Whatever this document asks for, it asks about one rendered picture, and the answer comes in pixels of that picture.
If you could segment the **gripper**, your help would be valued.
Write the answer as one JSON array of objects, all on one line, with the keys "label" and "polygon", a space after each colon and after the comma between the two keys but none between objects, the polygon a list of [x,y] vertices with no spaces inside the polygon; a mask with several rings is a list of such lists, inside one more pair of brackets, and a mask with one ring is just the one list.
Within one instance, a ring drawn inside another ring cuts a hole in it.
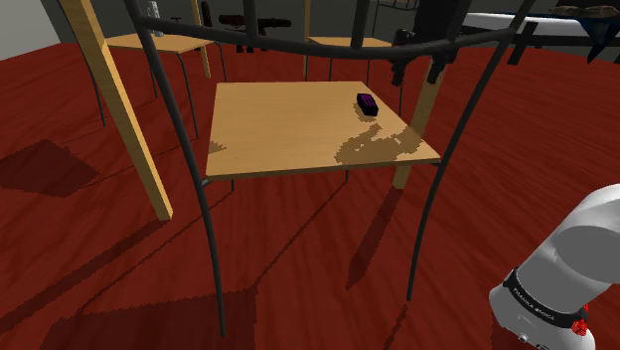
[{"label": "gripper", "polygon": [[[425,43],[444,39],[456,9],[457,0],[419,0],[413,32],[397,29],[394,33],[392,46],[400,47],[413,43]],[[399,87],[402,84],[407,65],[415,59],[416,56],[400,60],[390,60],[392,71],[391,83],[395,87]],[[445,67],[452,64],[455,59],[455,50],[433,55],[426,81],[429,84],[435,84]]]}]

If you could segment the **black remote with purple buttons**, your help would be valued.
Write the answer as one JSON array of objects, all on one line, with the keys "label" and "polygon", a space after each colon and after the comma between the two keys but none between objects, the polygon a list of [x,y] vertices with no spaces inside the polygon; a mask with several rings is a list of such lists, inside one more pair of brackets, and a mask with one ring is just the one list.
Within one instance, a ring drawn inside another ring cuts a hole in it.
[{"label": "black remote with purple buttons", "polygon": [[358,93],[357,94],[357,105],[361,112],[366,116],[377,116],[379,112],[379,107],[373,98],[373,96],[369,93]]}]

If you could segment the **table with wooden legs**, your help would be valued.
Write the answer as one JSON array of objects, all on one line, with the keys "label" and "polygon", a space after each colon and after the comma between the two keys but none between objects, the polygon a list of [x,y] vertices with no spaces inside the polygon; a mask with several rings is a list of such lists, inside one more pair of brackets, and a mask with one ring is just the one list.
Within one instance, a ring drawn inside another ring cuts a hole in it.
[{"label": "table with wooden legs", "polygon": [[[103,34],[89,0],[58,0],[74,35]],[[200,171],[177,107],[171,112],[190,172],[203,184],[214,180],[351,170],[395,165],[394,186],[404,169],[436,163],[439,154],[385,103],[377,118],[363,119],[354,96],[360,82],[220,83],[217,86],[207,167]],[[113,118],[152,206],[161,220],[173,215],[153,158],[125,118]]]}]

